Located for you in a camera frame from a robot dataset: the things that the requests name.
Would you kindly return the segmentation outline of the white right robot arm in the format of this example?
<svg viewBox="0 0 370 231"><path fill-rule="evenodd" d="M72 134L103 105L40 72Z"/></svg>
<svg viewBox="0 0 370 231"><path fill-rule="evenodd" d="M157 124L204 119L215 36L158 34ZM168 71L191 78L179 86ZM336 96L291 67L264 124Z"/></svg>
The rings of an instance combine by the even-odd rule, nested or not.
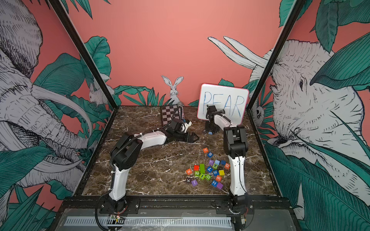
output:
<svg viewBox="0 0 370 231"><path fill-rule="evenodd" d="M225 110L207 106L205 132L215 134L219 131L223 132L223 147L230 162L230 193L243 196L247 193L244 180L244 161L248 151L245 127L227 118Z"/></svg>

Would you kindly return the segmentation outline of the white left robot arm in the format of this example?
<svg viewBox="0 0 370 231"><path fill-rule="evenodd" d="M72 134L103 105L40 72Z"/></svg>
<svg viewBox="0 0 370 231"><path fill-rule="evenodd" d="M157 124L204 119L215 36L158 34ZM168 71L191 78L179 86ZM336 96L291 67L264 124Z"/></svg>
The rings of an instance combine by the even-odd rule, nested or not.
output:
<svg viewBox="0 0 370 231"><path fill-rule="evenodd" d="M195 143L199 136L189 132L192 122L174 118L167 125L144 133L124 133L111 151L110 166L112 181L109 197L119 201L126 195L126 183L130 169L135 165L140 151L148 147L167 144L173 141Z"/></svg>

